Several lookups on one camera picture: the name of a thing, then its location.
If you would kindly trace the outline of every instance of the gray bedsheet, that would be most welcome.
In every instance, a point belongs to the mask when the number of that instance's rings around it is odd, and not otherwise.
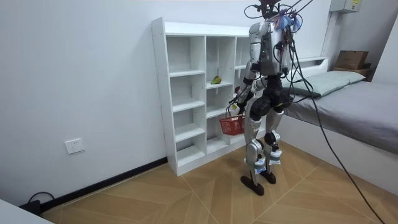
[[[359,82],[315,100],[322,125],[398,154],[398,86]],[[286,115],[319,126],[311,99],[292,104]]]

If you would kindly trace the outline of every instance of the humanoid robot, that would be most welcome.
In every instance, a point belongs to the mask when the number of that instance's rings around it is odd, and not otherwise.
[[[276,28],[273,18],[275,3],[280,0],[260,0],[255,6],[262,11],[265,21],[253,24],[249,30],[250,61],[246,65],[246,74],[235,98],[239,114],[245,114],[244,138],[246,142],[246,164],[251,177],[242,176],[241,182],[258,195],[264,195],[264,188],[259,183],[259,175],[270,184],[276,183],[272,165],[280,164],[280,136],[276,133],[284,108],[291,102],[289,91],[282,88],[281,78],[289,73],[289,44],[292,41],[290,26]],[[262,96],[254,95],[263,90]],[[262,117],[266,116],[265,144],[256,138]]]

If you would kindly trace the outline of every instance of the parquet floor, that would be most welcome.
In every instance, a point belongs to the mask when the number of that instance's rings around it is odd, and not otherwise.
[[[378,223],[342,170],[286,143],[281,148],[277,183],[261,177],[262,197],[239,180],[249,175],[241,148],[180,177],[160,166],[44,218],[62,224]],[[384,221],[398,223],[398,197],[355,180]]]

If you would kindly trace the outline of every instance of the red basket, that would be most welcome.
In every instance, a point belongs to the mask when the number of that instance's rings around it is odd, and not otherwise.
[[[244,133],[244,116],[238,115],[230,118],[220,119],[221,129],[224,134],[238,135]]]

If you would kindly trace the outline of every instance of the yellow object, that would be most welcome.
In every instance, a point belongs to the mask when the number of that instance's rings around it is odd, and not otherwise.
[[[221,77],[219,77],[218,75],[216,77],[214,77],[213,81],[211,81],[211,84],[220,84],[221,83]]]

